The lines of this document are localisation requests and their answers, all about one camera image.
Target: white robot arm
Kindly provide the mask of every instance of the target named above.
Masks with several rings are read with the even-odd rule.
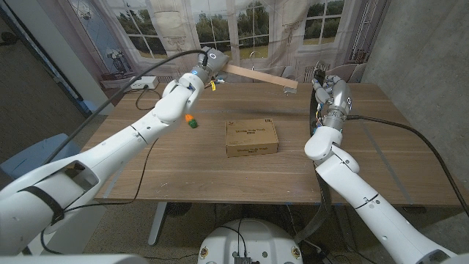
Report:
[[[173,131],[204,91],[204,84],[228,62],[228,56],[208,47],[207,66],[199,64],[179,81],[170,82],[154,109],[86,152],[41,166],[0,191],[0,255],[14,255],[45,229],[60,228],[92,201],[107,179],[123,164]]]
[[[305,153],[317,165],[319,176],[354,207],[396,263],[441,263],[456,257],[416,230],[358,175],[358,163],[339,148],[342,126],[352,107],[345,81],[328,76],[323,85],[316,79],[313,82],[318,103],[329,105],[322,123],[305,145]]]

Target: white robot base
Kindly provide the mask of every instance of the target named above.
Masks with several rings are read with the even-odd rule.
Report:
[[[217,228],[205,238],[197,263],[301,264],[303,258],[293,238],[280,227],[259,219],[238,219]]]

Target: electrical cable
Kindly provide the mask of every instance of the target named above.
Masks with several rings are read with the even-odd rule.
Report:
[[[115,94],[113,94],[106,102],[104,102],[100,107],[98,107],[96,109],[95,112],[93,112],[92,115],[90,115],[83,123],[81,123],[81,125],[75,129],[75,131],[73,131],[72,134],[70,134],[70,136],[67,137],[67,139],[65,139],[65,141],[63,141],[55,150],[54,152],[45,160],[45,162],[43,163],[44,164],[48,164],[49,162],[51,162],[53,160],[53,158],[60,152],[60,150],[62,150],[65,145],[68,144],[68,142],[70,142],[73,138],[75,138],[75,136],[81,131],[83,130],[83,128],[88,125],[89,122],[91,122],[91,120],[93,120],[113,99],[117,98],[120,94],[122,94],[128,87],[130,87],[135,81],[139,80],[142,76],[144,76],[145,74],[147,74],[148,72],[150,72],[151,70],[154,70],[155,68],[167,63],[167,62],[170,62],[171,60],[173,59],[176,59],[180,56],[184,56],[184,55],[187,55],[187,54],[204,54],[205,57],[204,57],[204,60],[202,61],[202,66],[207,66],[207,61],[208,61],[208,54],[206,51],[202,51],[202,50],[191,50],[191,51],[183,51],[183,52],[180,52],[178,54],[175,54],[173,56],[170,56],[168,57],[167,59],[164,59],[163,61],[159,62],[159,63],[156,63],[154,64],[153,66],[151,67],[148,67],[146,70],[144,70],[142,73],[140,73],[139,75],[137,75],[135,78],[133,78],[132,80],[130,80],[126,85],[124,85],[123,87],[121,87],[119,89],[119,91],[117,91]],[[141,177],[140,177],[140,181],[139,181],[139,186],[137,187],[137,192],[134,196],[134,198],[129,201],[129,202],[104,202],[104,203],[97,203],[97,204],[90,204],[90,205],[80,205],[80,206],[77,206],[77,207],[74,207],[74,208],[69,208],[69,209],[65,209],[64,210],[64,213],[66,212],[70,212],[72,210],[76,210],[76,209],[80,209],[80,208],[87,208],[87,207],[92,207],[92,206],[98,206],[98,205],[128,205],[132,202],[134,202],[137,198],[137,196],[139,195],[139,192],[140,192],[140,187],[141,187],[141,182],[144,178],[144,173],[145,173],[145,168],[147,167],[147,162],[148,162],[148,158],[149,158],[149,154],[152,152],[152,149],[153,147],[155,146],[155,143],[158,139],[156,139],[152,146],[150,147],[149,151],[148,151],[148,154],[147,154],[147,157],[145,159],[145,163],[144,163],[144,168],[141,172]],[[43,230],[41,233],[40,233],[40,240],[41,240],[41,244],[44,248],[44,250],[46,250],[47,252],[49,253],[52,253],[52,254],[62,254],[60,252],[56,252],[52,249],[49,249],[46,245],[45,245],[45,242],[44,242],[44,231]]]
[[[144,179],[144,174],[145,174],[145,168],[147,167],[147,162],[148,162],[148,158],[149,158],[149,154],[152,152],[152,149],[153,147],[155,146],[155,143],[156,143],[157,139],[155,140],[155,142],[153,142],[152,146],[150,147],[150,149],[148,150],[148,153],[147,153],[147,157],[145,158],[145,163],[144,163],[144,168],[141,172],[141,177],[140,177],[140,181],[139,181],[139,186],[137,187],[137,192],[135,193],[135,196],[133,197],[133,199],[129,202],[103,202],[103,203],[97,203],[97,204],[89,204],[89,205],[80,205],[80,206],[77,206],[77,207],[74,207],[74,208],[70,208],[70,209],[66,209],[64,210],[64,213],[66,212],[70,212],[72,210],[76,210],[76,209],[80,209],[80,208],[86,208],[86,207],[92,207],[92,206],[98,206],[98,205],[128,205],[132,202],[134,202],[136,199],[137,199],[137,196],[139,195],[139,192],[140,192],[140,187],[141,187],[141,182],[142,180]],[[43,246],[44,250],[46,250],[47,252],[49,253],[52,253],[52,254],[63,254],[63,253],[60,253],[60,252],[56,252],[52,249],[49,249],[45,243],[44,243],[44,231],[43,230],[41,232],[41,236],[40,236],[40,240],[41,240],[41,245]]]
[[[198,254],[199,253],[194,253],[194,254],[189,254],[189,255],[182,256],[182,257],[170,257],[170,258],[163,258],[163,257],[144,257],[144,258],[151,259],[151,260],[181,260],[185,257],[192,257]]]
[[[241,239],[243,239],[243,244],[244,244],[244,257],[247,257],[247,256],[248,256],[248,252],[246,251],[246,242],[244,241],[243,235],[241,235],[241,233],[239,233],[238,231],[236,231],[236,229],[233,229],[233,228],[231,228],[231,227],[225,227],[225,226],[220,226],[220,227],[227,228],[227,229],[229,229],[229,230],[231,230],[231,231],[235,231],[235,232],[238,234],[238,237],[241,237]],[[238,256],[240,255],[239,247],[238,247],[237,255],[238,255]]]
[[[296,229],[295,229],[295,222],[293,221],[293,215],[292,215],[292,211],[290,210],[290,206],[289,206],[289,205],[287,205],[287,209],[288,209],[288,213],[290,214],[290,219],[292,220],[292,227],[293,227],[293,230],[295,231],[295,235],[296,235],[297,232],[296,232]],[[306,239],[303,239],[303,241],[305,241],[305,242],[306,242],[307,244],[309,244],[310,246],[315,247],[315,248],[317,249],[317,253],[322,252],[322,249],[321,249],[318,245],[316,245],[316,244],[314,244],[314,243],[312,243],[312,242],[310,242],[310,241],[307,241]]]
[[[134,93],[137,93],[137,92],[141,92],[141,91],[143,91],[143,90],[144,90],[143,88],[132,89],[132,90],[130,90],[130,91],[124,92],[124,95],[134,94]],[[148,92],[154,92],[154,93],[160,95],[160,93],[159,93],[159,92],[156,92],[155,89],[146,89],[146,90],[147,90]]]
[[[368,257],[366,257],[365,255],[361,254],[359,251],[355,250],[354,248],[352,248],[347,242],[344,241],[344,243],[349,247],[349,249],[351,249],[354,253],[356,253],[358,256],[362,257],[363,259],[367,260],[368,262],[372,263],[372,264],[377,264],[375,261],[373,260],[370,260]]]
[[[457,196],[457,199],[461,203],[462,209],[464,209],[464,211],[466,212],[466,214],[469,217],[468,204],[464,200],[464,197],[461,195],[461,192],[459,191],[459,188],[457,187],[456,183],[454,182],[454,178],[451,176],[451,173],[449,172],[448,167],[446,167],[445,161],[443,160],[443,158],[441,158],[440,153],[438,153],[438,151],[435,149],[435,147],[433,147],[432,143],[430,143],[430,141],[428,139],[426,139],[426,137],[422,133],[418,132],[415,128],[411,128],[408,125],[403,125],[403,124],[399,124],[399,123],[392,122],[392,121],[387,121],[387,120],[381,120],[381,119],[374,118],[374,117],[364,117],[364,116],[361,116],[361,115],[349,115],[349,116],[347,116],[347,120],[368,120],[368,121],[373,121],[373,122],[379,122],[379,123],[386,124],[386,125],[396,126],[398,128],[404,128],[405,130],[408,130],[408,131],[414,133],[415,135],[417,135],[428,146],[428,148],[433,152],[433,154],[437,158],[438,162],[441,165],[441,168],[443,169],[443,171],[445,172],[446,177],[448,178],[449,183],[451,184],[451,187],[453,188],[454,193]]]
[[[173,59],[176,59],[180,56],[184,56],[184,55],[187,55],[187,54],[204,54],[205,55],[205,58],[204,58],[204,61],[202,62],[202,66],[207,66],[207,61],[208,61],[208,54],[206,51],[203,51],[203,50],[191,50],[191,51],[183,51],[183,52],[180,52],[178,54],[175,54],[173,56],[170,56],[164,60],[162,60],[161,62],[158,62],[158,63],[155,63],[154,65],[152,65],[151,67],[148,67],[146,70],[144,70],[142,73],[138,74],[135,78],[133,78],[132,80],[130,80],[126,85],[124,85],[123,87],[121,87],[115,94],[113,94],[106,102],[104,102],[103,104],[101,104],[97,109],[96,111],[93,112],[93,114],[91,114],[88,118],[85,119],[85,121],[83,123],[81,123],[80,126],[78,126],[77,129],[75,129],[75,131],[73,131],[68,137],[67,139],[65,139],[50,155],[49,157],[44,161],[43,165],[46,165],[48,163],[50,163],[53,158],[59,154],[60,150],[62,150],[70,141],[72,141],[72,139],[75,138],[75,136],[81,131],[83,130],[83,128],[88,125],[105,107],[107,107],[108,104],[111,103],[112,100],[114,100],[115,98],[117,98],[118,96],[120,96],[128,87],[130,87],[134,82],[136,82],[137,80],[139,80],[142,76],[144,76],[145,74],[149,73],[151,70],[154,70],[155,68],[157,67],[160,67],[161,65],[164,65],[165,63],[167,62],[170,62],[171,60]]]
[[[240,227],[241,227],[241,221],[243,220],[243,217],[240,219],[240,223],[237,226],[237,255],[240,256]],[[246,257],[246,248],[244,248],[244,257]]]
[[[217,204],[213,204],[213,213],[215,214],[215,223],[213,224],[213,229],[217,226]]]
[[[293,231],[295,231],[295,235],[296,235],[298,234],[298,232],[296,232],[295,223],[293,221],[293,215],[292,215],[292,211],[290,210],[290,206],[287,205],[287,209],[288,209],[288,213],[290,214],[290,219],[292,220]]]
[[[141,91],[141,94],[139,95],[139,97],[138,97],[137,100],[135,101],[135,107],[136,107],[138,110],[146,110],[146,111],[148,111],[148,110],[152,110],[152,109],[154,108],[154,106],[153,106],[153,107],[150,107],[150,108],[147,108],[147,109],[142,109],[142,108],[139,107],[140,98],[144,95],[144,93],[145,93],[146,91],[149,91],[149,89],[148,89],[148,85],[145,84],[145,86],[144,86],[144,88],[143,88],[143,91]]]
[[[44,242],[44,231],[41,231],[41,246],[43,246],[44,250],[46,250],[47,252],[51,253],[51,254],[63,254],[63,253],[60,253],[60,252],[57,252],[55,250],[52,250],[52,249],[49,249],[46,245],[45,245],[45,242]]]

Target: orange object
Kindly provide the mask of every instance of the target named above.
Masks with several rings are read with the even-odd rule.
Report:
[[[190,114],[186,114],[186,115],[185,115],[185,121],[186,121],[186,122],[189,122],[189,121],[194,120],[194,119],[195,119],[195,118],[193,118],[193,116],[191,116]]]

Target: box lid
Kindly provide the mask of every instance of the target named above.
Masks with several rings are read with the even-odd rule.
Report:
[[[271,118],[226,122],[226,146],[278,143]]]

